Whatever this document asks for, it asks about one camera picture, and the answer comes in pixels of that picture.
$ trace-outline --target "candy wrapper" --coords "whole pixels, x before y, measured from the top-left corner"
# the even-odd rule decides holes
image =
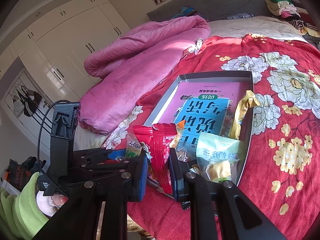
[[[244,156],[244,142],[201,132],[196,156],[201,175],[210,181],[236,183],[236,165]]]
[[[169,145],[177,135],[176,125],[174,123],[156,123],[152,127],[135,125],[133,132],[151,162],[156,180],[165,193],[172,194],[167,161]]]
[[[134,134],[127,134],[127,149],[125,150],[125,158],[133,158],[140,156],[142,146]]]
[[[231,125],[229,138],[239,140],[242,120],[244,119],[244,116],[247,113],[248,109],[255,106],[260,106],[260,103],[256,99],[254,93],[251,90],[247,90],[236,108],[236,113]]]

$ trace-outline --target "black cable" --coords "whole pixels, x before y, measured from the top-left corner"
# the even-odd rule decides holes
[[[58,190],[60,190],[60,192],[62,193],[62,195],[69,197],[69,195],[62,189],[60,188],[58,185],[56,185],[47,175],[47,173],[40,167],[40,140],[41,140],[41,133],[42,133],[42,128],[44,126],[44,121],[48,115],[48,113],[50,112],[50,110],[58,103],[70,103],[69,100],[58,100],[56,102],[54,102],[47,110],[47,112],[45,112],[42,123],[40,125],[40,130],[39,130],[39,137],[38,137],[38,149],[37,149],[37,164],[38,164],[38,169],[39,171],[41,171],[43,173],[44,176],[46,176],[46,178],[50,181],[50,183],[52,183],[52,185],[54,185]]]

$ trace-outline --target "black bag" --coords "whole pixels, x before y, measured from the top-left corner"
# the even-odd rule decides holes
[[[38,105],[30,97],[25,97],[22,95],[19,90],[17,90],[17,92],[21,102],[24,104],[24,114],[26,116],[32,116],[36,112]]]

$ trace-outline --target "bed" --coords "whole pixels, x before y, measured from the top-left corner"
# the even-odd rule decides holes
[[[317,203],[320,165],[316,154],[320,149],[316,140],[320,136],[319,51],[292,25],[270,17],[263,0],[250,0],[259,8],[255,17],[237,20],[222,19],[244,11],[237,6],[239,0],[225,1],[227,5],[222,7],[230,8],[228,12],[219,14],[216,10],[210,15],[201,6],[192,4],[194,0],[188,0],[187,4],[185,0],[174,1],[150,12],[149,17],[169,20],[182,6],[195,7],[211,20],[210,35],[200,52],[197,55],[187,52],[172,72],[143,95],[131,114],[108,135],[97,136],[78,127],[76,144],[83,149],[126,148],[125,137],[132,132],[132,126],[144,123],[179,74],[251,70],[261,107],[255,109],[254,140],[239,187],[287,239],[302,239],[320,210]],[[174,8],[174,13],[171,10],[167,14],[168,7]],[[253,12],[247,7],[245,11]],[[158,240],[183,240],[190,236],[189,212],[182,211],[178,203],[152,187],[147,187],[141,203],[128,203],[128,214]]]

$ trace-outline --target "folded comforter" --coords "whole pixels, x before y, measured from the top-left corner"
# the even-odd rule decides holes
[[[80,126],[112,132],[136,101],[172,71],[183,51],[209,35],[210,27],[200,16],[149,22],[90,55],[84,68],[103,81],[82,96]]]

